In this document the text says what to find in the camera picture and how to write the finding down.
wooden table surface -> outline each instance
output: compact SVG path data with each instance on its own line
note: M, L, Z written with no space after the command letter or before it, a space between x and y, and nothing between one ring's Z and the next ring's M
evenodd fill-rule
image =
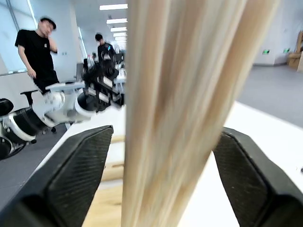
M97 190L83 227L120 227L122 188Z

ceiling light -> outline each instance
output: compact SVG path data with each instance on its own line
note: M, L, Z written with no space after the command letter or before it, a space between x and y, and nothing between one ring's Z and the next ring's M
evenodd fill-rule
M111 32L124 32L127 31L126 27L112 27L110 29Z
M101 5L100 10L111 10L111 9L127 9L127 4L116 4L116 5Z
M119 24L119 23L127 23L127 18L122 19L111 19L106 21L107 24Z
M126 40L127 38L125 36L122 37L116 37L115 40Z
M127 36L126 32L114 33L114 37Z

window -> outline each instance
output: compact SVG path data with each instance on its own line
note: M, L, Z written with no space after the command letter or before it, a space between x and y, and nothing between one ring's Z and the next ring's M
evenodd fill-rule
M23 62L15 47L18 28L35 30L27 0L10 0L11 8L5 0L0 0L0 55L8 71L19 71L25 69Z

cardboard box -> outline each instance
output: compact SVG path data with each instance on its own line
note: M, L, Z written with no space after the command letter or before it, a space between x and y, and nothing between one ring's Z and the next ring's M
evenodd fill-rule
M290 68L297 70L300 63L301 54L291 53L288 55L287 64Z

wooden stick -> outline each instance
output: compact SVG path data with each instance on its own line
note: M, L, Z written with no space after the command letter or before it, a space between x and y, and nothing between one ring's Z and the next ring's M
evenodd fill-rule
M277 4L129 0L122 227L177 225Z
M124 143L125 142L125 135L113 136L110 144L113 143Z
M124 162L107 163L105 164L101 181L104 182L104 181L113 181L117 179L122 179L123 172L124 172Z

